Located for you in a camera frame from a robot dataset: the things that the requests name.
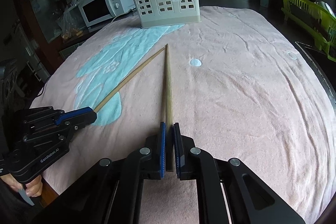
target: chopstick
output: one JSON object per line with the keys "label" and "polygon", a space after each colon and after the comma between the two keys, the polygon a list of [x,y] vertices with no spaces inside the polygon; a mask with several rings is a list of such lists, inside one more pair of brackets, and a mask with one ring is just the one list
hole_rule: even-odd
{"label": "chopstick", "polygon": [[173,109],[172,109],[172,92],[171,92],[171,73],[169,62],[169,47],[166,45],[166,171],[172,172],[173,168],[173,136],[171,128],[173,127]]}
{"label": "chopstick", "polygon": [[160,49],[158,52],[153,54],[150,58],[148,58],[144,63],[142,63],[139,67],[137,67],[134,71],[132,71],[124,80],[122,80],[119,85],[117,85],[105,98],[102,100],[93,110],[94,112],[98,112],[124,85],[127,84],[139,71],[141,71],[149,62],[151,62],[157,55],[159,55],[165,48]]}

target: microwave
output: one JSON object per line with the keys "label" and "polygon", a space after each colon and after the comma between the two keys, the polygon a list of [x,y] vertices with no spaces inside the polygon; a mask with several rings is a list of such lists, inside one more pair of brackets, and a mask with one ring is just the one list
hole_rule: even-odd
{"label": "microwave", "polygon": [[133,0],[83,0],[78,6],[87,27],[135,9]]}

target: screw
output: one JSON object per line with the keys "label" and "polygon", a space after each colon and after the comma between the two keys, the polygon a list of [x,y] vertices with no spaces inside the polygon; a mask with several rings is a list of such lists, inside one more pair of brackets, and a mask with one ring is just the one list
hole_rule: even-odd
{"label": "screw", "polygon": [[100,166],[108,166],[108,165],[110,165],[110,160],[109,159],[101,159],[99,161],[99,165]]}
{"label": "screw", "polygon": [[238,166],[240,164],[240,160],[239,159],[230,159],[230,163],[233,165],[233,166]]}
{"label": "screw", "polygon": [[150,153],[150,151],[151,150],[149,148],[147,148],[147,147],[143,147],[143,148],[140,149],[140,153],[142,155],[148,155]]}
{"label": "screw", "polygon": [[190,152],[194,155],[198,155],[199,153],[201,153],[201,150],[198,147],[193,147],[192,149],[190,149]]}

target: plastic bag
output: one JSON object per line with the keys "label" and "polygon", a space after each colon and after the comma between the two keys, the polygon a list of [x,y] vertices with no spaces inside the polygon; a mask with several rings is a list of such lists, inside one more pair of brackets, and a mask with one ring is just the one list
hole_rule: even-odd
{"label": "plastic bag", "polygon": [[56,22],[62,29],[62,38],[64,40],[68,40],[80,32],[77,21],[70,14],[69,9],[66,9],[63,15],[58,20],[56,20]]}

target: finger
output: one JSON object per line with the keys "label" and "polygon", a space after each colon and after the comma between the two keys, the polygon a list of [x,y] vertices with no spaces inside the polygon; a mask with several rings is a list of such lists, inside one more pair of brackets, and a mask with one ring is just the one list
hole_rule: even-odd
{"label": "finger", "polygon": [[27,196],[32,196],[32,195],[35,195],[38,193],[38,191],[40,190],[41,188],[41,185],[42,185],[42,182],[40,182],[39,184],[36,184],[30,188],[27,188],[26,189],[26,194]]}
{"label": "finger", "polygon": [[27,184],[26,184],[26,187],[27,187],[27,188],[31,188],[31,187],[33,187],[34,185],[39,184],[39,183],[41,182],[41,179],[42,179],[42,177],[41,177],[41,175],[39,175],[38,177],[34,178],[34,180],[31,181],[30,183],[27,183]]}
{"label": "finger", "polygon": [[19,183],[11,174],[7,174],[0,177],[10,187],[15,187],[18,190],[23,189],[23,185]]}
{"label": "finger", "polygon": [[37,196],[40,196],[42,194],[42,188],[43,188],[43,184],[41,183],[40,189],[38,190],[38,192],[35,195],[32,195],[32,197],[36,198]]}
{"label": "finger", "polygon": [[10,187],[13,191],[15,191],[15,192],[19,192],[19,190],[22,190],[22,189],[18,189],[18,188],[16,188],[16,187],[14,187],[14,186],[11,186]]}

